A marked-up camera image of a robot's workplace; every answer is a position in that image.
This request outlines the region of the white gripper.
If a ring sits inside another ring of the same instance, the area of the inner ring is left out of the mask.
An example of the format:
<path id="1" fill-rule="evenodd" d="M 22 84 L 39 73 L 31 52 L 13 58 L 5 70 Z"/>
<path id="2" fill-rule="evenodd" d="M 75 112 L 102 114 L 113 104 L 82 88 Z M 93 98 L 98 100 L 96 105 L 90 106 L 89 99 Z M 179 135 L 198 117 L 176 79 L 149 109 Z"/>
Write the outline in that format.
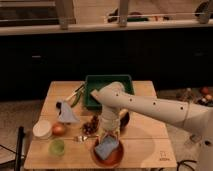
<path id="1" fill-rule="evenodd" d="M 99 119 L 98 135 L 100 140 L 103 140 L 108 135 L 118 139 L 120 136 L 120 120 L 101 117 Z"/>

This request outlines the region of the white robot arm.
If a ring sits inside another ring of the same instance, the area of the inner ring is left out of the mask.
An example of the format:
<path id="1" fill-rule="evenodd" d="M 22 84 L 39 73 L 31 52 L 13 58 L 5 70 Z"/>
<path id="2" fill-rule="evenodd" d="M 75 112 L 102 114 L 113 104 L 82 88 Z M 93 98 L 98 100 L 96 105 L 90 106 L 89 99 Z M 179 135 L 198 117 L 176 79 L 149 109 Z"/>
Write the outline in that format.
<path id="1" fill-rule="evenodd" d="M 143 114 L 200 136 L 196 171 L 213 171 L 213 107 L 131 95 L 120 82 L 112 82 L 100 90 L 93 89 L 91 96 L 102 105 L 100 127 L 105 132 L 118 129 L 122 109 Z"/>

